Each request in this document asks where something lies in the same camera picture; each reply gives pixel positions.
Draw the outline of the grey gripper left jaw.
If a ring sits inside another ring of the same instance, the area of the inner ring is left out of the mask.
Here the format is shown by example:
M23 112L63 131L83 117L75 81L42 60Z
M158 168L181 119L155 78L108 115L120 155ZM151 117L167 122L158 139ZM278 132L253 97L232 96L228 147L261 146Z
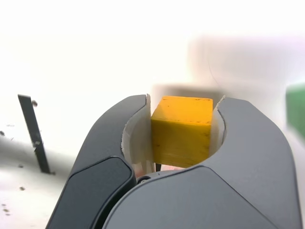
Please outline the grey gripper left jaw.
M122 151L128 121L150 107L149 96L129 96L107 110L86 136L49 219L49 229L101 229L114 205L137 181Z

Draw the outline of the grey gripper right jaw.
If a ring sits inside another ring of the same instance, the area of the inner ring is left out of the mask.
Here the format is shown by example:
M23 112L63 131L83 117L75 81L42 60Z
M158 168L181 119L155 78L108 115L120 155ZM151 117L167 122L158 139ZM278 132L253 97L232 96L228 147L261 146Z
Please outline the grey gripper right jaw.
M245 100L217 108L222 144L209 153L213 101L166 96L152 117L155 160L180 167L128 191L105 229L297 229L295 164L280 129Z

